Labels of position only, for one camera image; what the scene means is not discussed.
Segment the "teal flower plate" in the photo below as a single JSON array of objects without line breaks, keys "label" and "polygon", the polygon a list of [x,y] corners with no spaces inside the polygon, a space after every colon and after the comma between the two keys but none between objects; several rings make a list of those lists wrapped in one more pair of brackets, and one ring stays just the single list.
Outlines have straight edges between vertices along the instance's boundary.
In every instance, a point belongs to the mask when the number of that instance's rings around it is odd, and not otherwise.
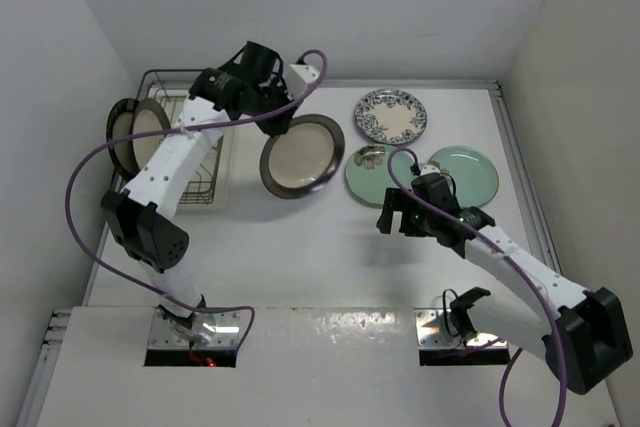
[{"label": "teal flower plate", "polygon": [[499,189],[499,175],[482,152],[467,146],[448,146],[429,159],[456,185],[461,207],[481,207],[490,202]]},{"label": "teal flower plate", "polygon": [[396,188],[388,169],[393,146],[369,144],[357,149],[348,159],[345,180],[351,193],[370,207],[381,207],[386,190]]}]

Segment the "blue floral pattern plate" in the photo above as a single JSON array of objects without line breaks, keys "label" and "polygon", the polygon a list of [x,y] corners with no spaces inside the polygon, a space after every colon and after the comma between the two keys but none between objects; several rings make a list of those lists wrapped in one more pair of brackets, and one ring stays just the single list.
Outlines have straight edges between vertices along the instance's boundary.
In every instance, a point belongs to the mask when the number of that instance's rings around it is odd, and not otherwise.
[{"label": "blue floral pattern plate", "polygon": [[378,89],[356,103],[354,120],[359,130],[375,142],[400,146],[417,140],[428,125],[422,102],[399,89]]}]

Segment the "large grey rim plate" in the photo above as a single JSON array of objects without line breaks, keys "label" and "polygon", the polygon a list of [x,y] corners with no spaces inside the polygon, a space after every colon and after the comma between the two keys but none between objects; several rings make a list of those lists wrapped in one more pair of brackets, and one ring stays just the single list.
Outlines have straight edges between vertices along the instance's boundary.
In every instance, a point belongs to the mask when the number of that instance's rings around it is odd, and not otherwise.
[{"label": "large grey rim plate", "polygon": [[261,181],[278,198],[306,197],[329,183],[344,152],[344,133],[335,120],[302,115],[292,120],[286,134],[265,143],[259,162]]}]

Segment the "dark checkered rim plate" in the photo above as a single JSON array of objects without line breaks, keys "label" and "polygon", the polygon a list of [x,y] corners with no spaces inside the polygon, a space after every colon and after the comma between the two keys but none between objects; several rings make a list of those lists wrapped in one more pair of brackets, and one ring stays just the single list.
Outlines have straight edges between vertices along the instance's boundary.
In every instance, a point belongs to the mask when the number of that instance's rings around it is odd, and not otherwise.
[{"label": "dark checkered rim plate", "polygon": [[[137,105],[138,101],[133,98],[121,99],[113,105],[105,128],[107,141],[121,139],[131,134],[133,114]],[[109,147],[108,152],[116,172],[124,181],[130,181],[139,172],[131,141]]]}]

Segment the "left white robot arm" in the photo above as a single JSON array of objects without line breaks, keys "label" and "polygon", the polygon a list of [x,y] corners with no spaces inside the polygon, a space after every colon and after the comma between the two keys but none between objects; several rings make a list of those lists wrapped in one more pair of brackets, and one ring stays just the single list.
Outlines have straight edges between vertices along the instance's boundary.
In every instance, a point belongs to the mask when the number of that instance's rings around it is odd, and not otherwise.
[{"label": "left white robot arm", "polygon": [[188,234],[172,221],[180,198],[206,154],[223,136],[219,123],[274,111],[289,101],[278,53],[254,42],[189,88],[175,133],[168,135],[124,188],[101,200],[115,241],[158,290],[160,307],[179,334],[195,340],[206,302],[181,262]]}]

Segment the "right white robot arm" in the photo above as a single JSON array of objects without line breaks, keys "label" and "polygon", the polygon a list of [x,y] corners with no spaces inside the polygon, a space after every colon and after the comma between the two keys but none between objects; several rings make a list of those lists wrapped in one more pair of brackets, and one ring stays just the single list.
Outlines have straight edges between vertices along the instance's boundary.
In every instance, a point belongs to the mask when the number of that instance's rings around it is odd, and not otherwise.
[{"label": "right white robot arm", "polygon": [[455,336],[497,336],[543,360],[573,393],[584,395],[633,356],[623,307],[609,289],[589,290],[554,272],[514,242],[478,207],[463,208],[445,178],[429,173],[409,188],[387,189],[377,228],[431,237],[482,268],[517,297],[514,304],[474,287],[449,305]]}]

